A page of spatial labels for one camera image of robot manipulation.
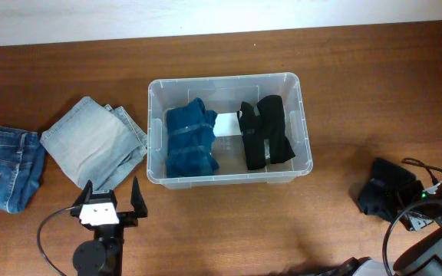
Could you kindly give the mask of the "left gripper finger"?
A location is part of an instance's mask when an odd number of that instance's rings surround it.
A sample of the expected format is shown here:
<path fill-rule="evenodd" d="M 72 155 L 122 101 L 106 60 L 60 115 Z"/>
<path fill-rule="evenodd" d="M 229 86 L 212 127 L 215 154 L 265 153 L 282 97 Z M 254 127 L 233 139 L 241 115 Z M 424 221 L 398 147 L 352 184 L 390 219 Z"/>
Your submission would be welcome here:
<path fill-rule="evenodd" d="M 92 181 L 88 180 L 81 194 L 75 200 L 75 205 L 82 206 L 83 204 L 88 203 L 92 193 L 93 193 L 93 183 Z"/>
<path fill-rule="evenodd" d="M 139 181 L 136 176 L 133 179 L 130 204 L 133 206 L 137 218 L 146 218 L 148 216 L 148 209 L 141 194 Z"/>

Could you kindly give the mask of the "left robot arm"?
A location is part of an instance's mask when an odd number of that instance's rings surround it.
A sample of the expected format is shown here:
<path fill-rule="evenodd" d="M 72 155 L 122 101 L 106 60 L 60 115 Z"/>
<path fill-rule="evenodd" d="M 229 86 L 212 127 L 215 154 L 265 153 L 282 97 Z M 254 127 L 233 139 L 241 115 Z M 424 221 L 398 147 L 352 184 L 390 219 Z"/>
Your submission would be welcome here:
<path fill-rule="evenodd" d="M 148 209 L 134 178 L 128 212 L 118 212 L 117 199 L 112 190 L 94 191 L 87 182 L 75 200 L 70 215 L 94 233 L 90 241 L 74 251 L 72 262 L 78 276 L 120 276 L 124 247 L 124 229 L 138 226 L 138 220 L 148 216 Z"/>

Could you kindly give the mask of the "teal cloth bundle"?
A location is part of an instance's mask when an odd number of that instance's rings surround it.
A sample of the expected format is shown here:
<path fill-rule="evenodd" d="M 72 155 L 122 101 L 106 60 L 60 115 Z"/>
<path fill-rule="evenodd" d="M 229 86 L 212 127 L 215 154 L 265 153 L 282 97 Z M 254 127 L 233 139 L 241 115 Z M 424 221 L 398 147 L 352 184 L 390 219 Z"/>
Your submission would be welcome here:
<path fill-rule="evenodd" d="M 200 98 L 168 110 L 167 177 L 212 176 L 219 169 L 212 154 L 217 112 L 207 110 Z"/>

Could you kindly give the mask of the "small black cloth bundle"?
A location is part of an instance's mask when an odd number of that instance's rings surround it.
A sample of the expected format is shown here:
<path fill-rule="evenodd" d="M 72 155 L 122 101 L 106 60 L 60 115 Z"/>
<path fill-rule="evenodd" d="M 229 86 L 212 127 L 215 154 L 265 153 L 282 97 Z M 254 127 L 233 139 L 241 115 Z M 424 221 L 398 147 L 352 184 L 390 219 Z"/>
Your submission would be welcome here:
<path fill-rule="evenodd" d="M 424 186 L 410 171 L 386 159 L 376 158 L 357 204 L 366 215 L 393 222 L 398 213 L 417 200 Z"/>

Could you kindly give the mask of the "light grey jeans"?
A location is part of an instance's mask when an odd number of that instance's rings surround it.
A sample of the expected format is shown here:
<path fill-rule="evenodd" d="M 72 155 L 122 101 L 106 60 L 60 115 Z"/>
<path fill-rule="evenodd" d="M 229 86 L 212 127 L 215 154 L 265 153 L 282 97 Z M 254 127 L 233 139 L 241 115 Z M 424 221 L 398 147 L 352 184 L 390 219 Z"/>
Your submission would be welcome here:
<path fill-rule="evenodd" d="M 80 189 L 113 190 L 143 161 L 147 134 L 122 107 L 83 97 L 49 130 L 41 145 Z"/>

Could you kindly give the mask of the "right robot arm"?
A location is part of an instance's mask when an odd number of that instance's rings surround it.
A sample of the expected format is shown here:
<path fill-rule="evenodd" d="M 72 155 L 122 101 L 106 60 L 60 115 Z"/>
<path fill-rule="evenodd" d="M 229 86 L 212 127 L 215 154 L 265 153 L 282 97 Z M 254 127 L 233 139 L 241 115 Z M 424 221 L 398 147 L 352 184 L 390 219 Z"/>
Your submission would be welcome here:
<path fill-rule="evenodd" d="M 442 275 L 442 226 L 431 232 L 417 244 L 406 250 L 395 262 L 388 260 L 388 242 L 394 227 L 400 219 L 411 216 L 415 209 L 425 207 L 430 210 L 438 207 L 442 214 L 442 182 L 436 184 L 434 191 L 427 190 L 422 199 L 409 205 L 400 212 L 390 224 L 384 235 L 382 261 L 370 258 L 349 258 L 344 263 L 325 271 L 324 275 Z"/>

